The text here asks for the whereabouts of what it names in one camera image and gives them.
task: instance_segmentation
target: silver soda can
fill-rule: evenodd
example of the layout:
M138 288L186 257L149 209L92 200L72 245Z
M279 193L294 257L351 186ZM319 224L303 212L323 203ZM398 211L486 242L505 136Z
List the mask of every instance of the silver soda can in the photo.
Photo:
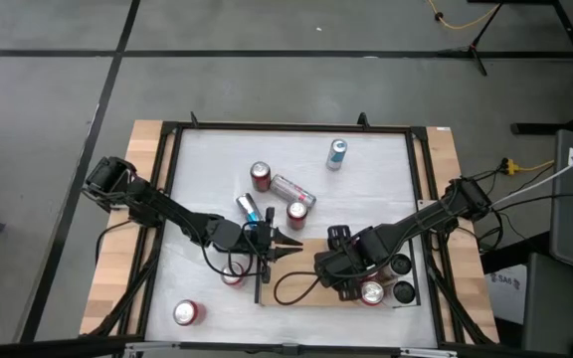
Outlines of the silver soda can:
M266 192L271 185L271 168L265 162L255 162L249 170L251 182L259 192Z
M286 223L294 230L301 230L306 224L308 209L301 202L292 202L286 207Z
M375 281L362 282L362 302L377 305L384 299L384 287Z
M326 168L330 170L339 170L344 160L344 155L348 149L348 143L344 139L335 139L330 143L328 158L326 158Z
M198 324L205 315L205 307L191 299L183 299L174 307L173 315L179 325Z
M313 207L315 200L317 200L312 194L278 174L271 181L271 191L288 202L299 201L309 209Z
M248 222L259 222L263 220L263 215L258 210L256 206L256 202L254 202L254 198L251 197L251 194L246 193L243 196L236 198L236 203L242 210L243 214L245 214L245 220Z
M242 265L240 265L236 262L231 262L231 268L229 268L228 264L225 264L220 270L226 274L236 274L237 275L237 276L229 276L229 275L221 274L220 279L222 280L222 282L224 284L229 285L229 286L236 286L236 285L239 285L243 282L244 277L242 277L242 274L245 272L245 269L243 268Z

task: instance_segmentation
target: black floor stripe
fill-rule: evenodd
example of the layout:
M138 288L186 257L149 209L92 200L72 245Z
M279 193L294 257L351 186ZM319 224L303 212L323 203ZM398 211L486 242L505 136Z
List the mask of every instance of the black floor stripe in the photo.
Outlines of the black floor stripe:
M573 52L485 51L484 59L573 59ZM378 58L378 59L465 59L463 51L351 51L351 50L127 50L127 58Z
M32 58L95 58L112 57L114 50L15 50L0 49L0 57Z
M127 18L125 19L125 25L123 27L120 40L116 47L111 65L109 66L109 71L107 73L103 89L100 93L100 98L98 99L95 116L92 124L90 125L90 132L86 138L81 157L79 158L79 163L77 164L75 174L66 194L66 199L61 208L59 219L55 225L55 229L51 237L50 252L41 273L41 278L36 285L37 290L32 298L32 304L30 305L30 310L28 311L26 321L21 331L20 341L23 343L34 341L37 335L37 330L41 323L41 317L43 315L46 302L48 301L48 296L50 295L50 289L55 279L55 275L57 274L59 261L61 260L61 255L66 245L68 232L72 225L77 204L79 203L81 188L83 187L84 180L86 179L86 175L90 167L90 162L95 151L96 141L98 140L98 134L100 133L100 128L105 118L105 113L107 112L107 105L109 104L111 92L116 82L116 77L122 61L121 53L127 45L139 4L140 0L132 0Z

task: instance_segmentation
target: blue soda can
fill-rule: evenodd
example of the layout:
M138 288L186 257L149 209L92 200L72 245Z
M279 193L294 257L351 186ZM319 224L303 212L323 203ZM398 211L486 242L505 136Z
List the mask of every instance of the blue soda can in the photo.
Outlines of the blue soda can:
M258 210L256 206L256 202L254 202L254 198L251 197L251 194L246 193L243 196L240 196L236 199L236 203L242 210L243 214L245 214L245 219L248 222L259 222L263 220L263 215Z
M326 158L326 168L330 170L339 170L344 160L344 155L348 149L348 143L344 139L335 139L330 143L330 150L328 151L328 158Z

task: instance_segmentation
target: gray floor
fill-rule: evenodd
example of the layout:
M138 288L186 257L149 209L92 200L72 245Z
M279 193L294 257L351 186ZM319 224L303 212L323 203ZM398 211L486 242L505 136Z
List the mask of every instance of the gray floor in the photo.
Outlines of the gray floor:
M436 4L453 24L491 8ZM127 0L0 0L0 48L112 50L128 7ZM573 21L573 3L567 10ZM463 46L478 30L453 32L432 16L420 0L142 0L128 47L423 51ZM571 49L553 9L540 6L505 6L480 48ZM573 117L573 61L486 65L483 78L472 63L450 60L126 59L93 163L124 153L135 119L188 119L190 110L205 121L353 123L365 111L373 124L450 126L465 174L504 156L526 166L551 159L553 138L517 138L508 125ZM0 234L0 343L15 339L108 66L109 59L0 59L0 221L8 224ZM499 176L492 197L530 177ZM510 215L528 236L544 230L548 212L539 202ZM81 201L39 339L77 335L105 221ZM477 231L493 226L483 220ZM507 230L504 241L515 240Z

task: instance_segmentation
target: wooden board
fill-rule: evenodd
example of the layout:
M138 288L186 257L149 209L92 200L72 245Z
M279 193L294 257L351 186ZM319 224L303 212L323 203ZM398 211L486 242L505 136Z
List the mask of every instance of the wooden board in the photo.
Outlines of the wooden board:
M442 196L449 185L449 181L461 175L455 141L449 128L427 127L426 129L428 131L428 143L430 145L437 190L439 195ZM422 190L425 191L424 197L429 197L427 190L424 189L428 188L428 182L424 182L426 183L426 185L422 184ZM474 231L473 224L470 221L460 219L459 222L461 227L472 232ZM483 333L494 342L498 342L494 314L490 306L483 268L478 256L477 240L469 233L455 230L450 235L448 250L457 298ZM439 255L434 254L434 258L440 265ZM446 340L455 341L448 303L441 294L440 307L442 308ZM467 333L466 341L473 343Z
M138 175L146 179L151 177L161 126L161 120L136 121L125 153L125 160L134 164ZM167 150L163 157L161 180L164 180L166 177L169 166L170 144L171 141L167 143ZM113 211L109 215L107 226L110 227L126 220L127 210ZM137 236L138 226L136 224L127 224L108 232L103 238L80 333L87 333L97 328L125 293ZM152 236L153 230L148 233L149 242L151 242ZM130 333L135 332L140 296L141 293L135 299L135 305L132 309L133 314L131 315L128 328Z
M274 298L274 287L278 278L292 271L311 272L313 267L313 256L317 253L328 251L326 240L310 239L302 240L302 252L297 255L289 255L279 262L271 265L271 276L276 277L268 284L261 286L261 303L265 305L278 305ZM281 301L291 301L301 295L315 281L314 275L294 275L280 283L278 297ZM357 302L340 301L337 298L337 291L324 288L318 284L298 305L308 306L355 306Z
M138 169L139 175L144 178L149 178L151 175L161 125L162 121L159 120L138 120L134 123L125 159L132 162ZM436 127L429 127L427 129L437 187L439 194L443 195L449 180L460 175L457 152L449 129L441 130L441 128ZM167 148L169 148L170 145L171 140L168 141ZM416 141L416 153L418 153L418 169L422 191L424 192L424 197L428 197L428 182L425 176L423 158L421 158L421 146L419 146L418 141ZM164 180L166 177L168 157L169 150L166 150L162 165L163 170L160 176L161 180ZM109 217L108 225L114 225L125 219L125 212L114 212ZM462 226L470 230L473 229L472 224L466 221L462 221ZM96 328L124 293L134 254L137 233L137 227L130 224L106 235L101 247L98 266L96 267L88 305L81 325L81 333L89 332ZM324 240L310 242L311 245L325 245ZM476 240L463 231L455 231L449 241L449 250L458 298L473 320L480 326L481 330L490 339L498 341L493 314L487 296L487 288L478 257ZM311 255L316 252L315 248L307 251L310 251ZM307 263L306 268L303 268L303 270L310 270L310 264ZM275 271L274 275L281 276L282 274ZM311 282L314 278L302 277L301 279L302 282L300 282L300 284L306 284L307 282ZM334 290L327 289L326 291L328 291L328 294L331 294L334 299L337 299ZM294 296L289 296L288 292L283 292L282 287L280 297L284 300L294 298ZM135 325L133 323L137 319L137 308L139 305L139 298L137 298L134 308L132 309L132 312L135 314L132 314L128 329L129 332L134 331ZM447 340L454 341L452 321L450 319L450 312L447 309L448 305L443 299L441 299L440 305L444 316Z

